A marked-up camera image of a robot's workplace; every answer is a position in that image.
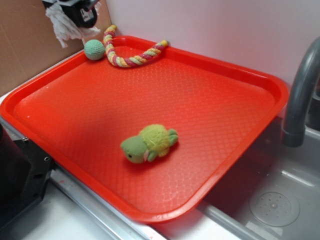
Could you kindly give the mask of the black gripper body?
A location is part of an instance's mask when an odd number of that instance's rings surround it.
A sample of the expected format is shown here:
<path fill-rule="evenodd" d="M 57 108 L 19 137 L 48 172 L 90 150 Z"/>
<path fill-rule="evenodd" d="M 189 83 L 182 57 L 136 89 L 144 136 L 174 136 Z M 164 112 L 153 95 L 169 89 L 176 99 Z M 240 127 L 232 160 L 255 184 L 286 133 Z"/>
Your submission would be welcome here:
<path fill-rule="evenodd" d="M 62 8 L 63 13 L 71 19 L 77 27 L 92 28 L 95 26 L 98 14 L 96 5 L 98 0 L 42 0 L 45 9 L 54 4 Z"/>

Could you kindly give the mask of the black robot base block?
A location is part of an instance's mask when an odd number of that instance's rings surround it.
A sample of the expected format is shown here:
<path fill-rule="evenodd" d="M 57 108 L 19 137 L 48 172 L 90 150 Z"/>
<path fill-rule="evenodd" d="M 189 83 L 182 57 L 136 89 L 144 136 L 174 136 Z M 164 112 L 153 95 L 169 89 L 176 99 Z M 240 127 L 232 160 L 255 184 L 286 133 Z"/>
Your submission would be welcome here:
<path fill-rule="evenodd" d="M 0 127 L 1 229 L 43 200 L 52 167 L 52 157 L 32 140 L 13 140 Z"/>

